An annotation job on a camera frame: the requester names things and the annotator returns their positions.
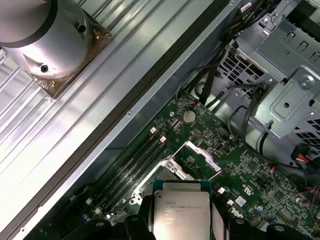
integrated circuit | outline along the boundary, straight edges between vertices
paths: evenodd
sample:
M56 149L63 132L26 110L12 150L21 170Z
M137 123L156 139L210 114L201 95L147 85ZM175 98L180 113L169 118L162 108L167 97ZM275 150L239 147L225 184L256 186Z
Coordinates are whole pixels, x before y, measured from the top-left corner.
M278 190L278 191L275 192L275 194L273 196L277 200L281 200L285 196L285 194L282 191Z
M251 169L251 170L255 170L255 168L256 168L256 166L257 166L258 164L255 162L255 161L250 161L249 163L248 163L248 168L249 169Z

cable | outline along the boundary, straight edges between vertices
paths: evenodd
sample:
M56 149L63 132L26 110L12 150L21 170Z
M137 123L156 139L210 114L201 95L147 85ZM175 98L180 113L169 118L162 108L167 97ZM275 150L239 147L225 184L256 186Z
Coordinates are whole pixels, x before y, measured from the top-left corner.
M231 23L227 26L226 30L223 31L220 37L222 45L220 47L219 52L213 57L216 63L220 63L222 61L226 52L225 48L228 45L228 43L232 40L232 38L234 38L239 32L255 24L261 18L258 18L258 16L262 16L262 14L265 15L271 9L270 5L273 6L276 1L277 0L256 1L256 3L249 9L249 11L246 11L240 17L235 17L231 21ZM207 75L203 91L199 98L199 102L203 105L206 104L208 97L210 96L217 69L218 66L213 67L212 69L210 69Z
M284 168L287 168L287 169L292 169L292 170L295 170L295 171L298 171L298 172L302 172L302 173L305 173L303 169L300 169L299 167L295 167L295 166L290 166L290 165L287 165L285 163L282 163L282 162L278 162L276 160L273 160L273 159L270 159L264 155L261 155L260 153L258 153L253 147L251 147L250 145L247 144L247 141L246 141L246 136L247 136L247 130L248 130L248 123L249 123L249 119L260 99L260 96L262 95L262 89L257 89L253 95L252 95L252 100L249 104L249 107L244 115L244 119L243 119L243 122L242 122L242 144L243 146L248 150L248 152L252 155L254 155L255 157L257 157L258 159L263 159L264 161L266 162L269 162L269 163L272 163L276 166L279 166L279 167L284 167Z
M283 188L282 186L280 186L280 184L277 182L277 179L275 177L275 173L277 173L279 171L274 171L274 172L271 172L271 178L272 178L272 181L273 183L275 184L275 186L280 189L281 191L283 191L284 193L286 194L294 194L294 195L299 195L299 194L306 194L306 193L309 193L312 189L315 189L316 187L314 188L309 188L309 189L306 189L306 190L302 190L302 191L290 191L290 190L287 190L285 188Z
M180 89L181 89L182 86L186 83L187 78L188 78L193 72L198 71L198 70L203 70L203 69L209 69L209 68L212 68L212 67L214 67L214 66L215 66L215 64L209 64L209 65L206 65L206 66L196 67L196 68L193 68L193 69L191 69L190 71L188 71L188 72L186 73L186 75L184 75L181 83L179 84L179 86L178 86L178 88L177 88L177 90L176 90L176 92L175 92L175 95L174 95L175 100L177 100L177 101L179 100L179 92L180 92Z
M269 133L266 131L261 137L261 140L260 140L260 143L259 143L259 152L260 152L261 155L264 154L264 144L265 144L266 138L268 136L269 136Z
M241 140L241 139L238 138L237 135L234 134L234 132L233 132L233 130L232 130L232 126L231 126L231 121L232 121L232 119L234 118L234 116L240 111L240 109L247 109L247 108L246 108L245 106L243 106L243 105L239 106L239 107L231 114L231 116L230 116L229 119L228 119L228 123L227 123L227 125L228 125L228 130L229 130L230 134L231 134L231 135L234 137L234 139L235 139L236 141L238 141L238 142L239 142L239 140Z
M314 195L313 195L313 198L312 198L312 202L311 202L311 205L310 205L310 213L311 213L312 218L315 221L317 220L317 218L314 215L314 205L315 205L316 198L317 198L317 196L319 194L319 190L320 190L320 184L317 186L316 191L314 192Z
M243 84L243 85L232 85L232 86L228 86L226 88L227 91L232 90L232 89L257 89L259 86L258 85L254 85L254 84ZM206 105L206 108L209 109L211 108L214 104L216 104L216 102L218 102L223 96L225 95L225 92L222 91L220 92L216 98L214 100L212 100L211 102L209 102Z
M218 69L218 66L220 65L221 60L223 59L223 57L225 55L225 52L226 52L225 48L226 48L227 44L228 43L226 43L226 42L223 43L221 45L219 51L217 52L217 54L213 57L215 59L216 66L214 66L213 68L211 68L209 70L209 73L207 75L205 84L204 84L203 89L202 89L202 93L201 93L200 98L199 98L199 102L202 103L203 105L206 104L207 99L210 96L211 88L213 86L213 82L214 82L214 79L215 79L215 74L216 74L216 71Z

chip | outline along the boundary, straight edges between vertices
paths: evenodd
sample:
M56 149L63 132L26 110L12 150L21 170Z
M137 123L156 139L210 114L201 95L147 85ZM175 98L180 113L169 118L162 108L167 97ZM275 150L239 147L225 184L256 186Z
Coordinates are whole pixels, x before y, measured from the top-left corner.
M284 193L280 190L278 190L277 192L275 192L275 194L273 195L277 200L280 200L284 197Z
M235 200L235 202L236 202L240 207L243 207L247 201L246 201L242 196L238 196L238 198Z
M252 160L251 162L249 162L249 164L248 164L247 166L248 166L248 168L250 168L251 170L254 170L254 169L256 168L256 166L257 166L257 163Z

wire bundle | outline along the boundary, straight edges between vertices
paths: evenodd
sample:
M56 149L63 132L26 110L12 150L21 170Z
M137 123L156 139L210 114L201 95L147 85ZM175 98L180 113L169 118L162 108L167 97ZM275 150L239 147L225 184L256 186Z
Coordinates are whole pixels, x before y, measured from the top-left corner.
M213 86L214 77L216 71L220 65L221 60L223 59L226 46L229 42L235 38L239 32L243 31L244 29L250 27L254 23L256 23L259 19L261 19L267 12L270 12L272 9L276 7L279 3L279 0L259 0L249 9L241 14L237 14L233 20L228 24L225 30L222 31L220 35L220 43L216 46L216 49L213 51L213 57L211 61L201 67L197 67L191 69L182 79L176 93L175 99L178 100L179 92L183 88L184 84L188 81L188 77L196 72L199 71L197 76L189 82L189 84L185 87L185 89L191 93L192 89L196 86L196 84L203 78L203 76L208 72L207 79L205 85L203 87L203 91L199 98L200 103L203 105L206 104L207 99L210 95L211 88Z
M304 163L310 163L310 159L306 156L303 156L301 153L298 154L296 160Z
M276 173L279 173L279 170L276 168L276 167L273 167L270 171L270 174L271 174L271 177L272 177L272 180L275 184L275 186L280 189L281 191L283 191L284 193L287 193L287 194L294 194L294 195L299 195L299 194L306 194L306 193L312 193L312 191L315 191L318 186L316 187L313 187L313 188L307 188L307 189L304 189L304 190L301 190L301 191L290 191L290 190L287 190L285 188L283 188L282 186L280 186L280 184L277 182L277 179L275 177L275 174Z
M225 53L226 46L228 43L235 38L239 32L245 30L246 28L252 26L257 21L259 21L266 13L271 11L278 4L279 0L259 0L245 11L243 14L236 16L227 28L222 32L220 36L221 45L219 50L214 55L214 67L212 67L207 75L206 82L204 84L199 102L203 105L206 104L208 97L210 96L211 88L213 86L216 71L218 69L218 64L222 61Z

ventilation holes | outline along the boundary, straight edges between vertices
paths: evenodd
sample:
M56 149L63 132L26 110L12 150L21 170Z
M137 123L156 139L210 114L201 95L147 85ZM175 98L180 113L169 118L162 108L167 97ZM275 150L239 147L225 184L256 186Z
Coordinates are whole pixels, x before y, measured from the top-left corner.
M315 130L320 131L320 119L307 121Z
M245 60L239 54L228 54L219 66L223 76L227 77L235 85L254 84L264 72L249 60ZM251 96L252 89L242 89L247 96Z
M312 132L302 132L302 133L296 133L296 135L302 139L306 144L310 145L320 145L320 139L316 135L314 135Z

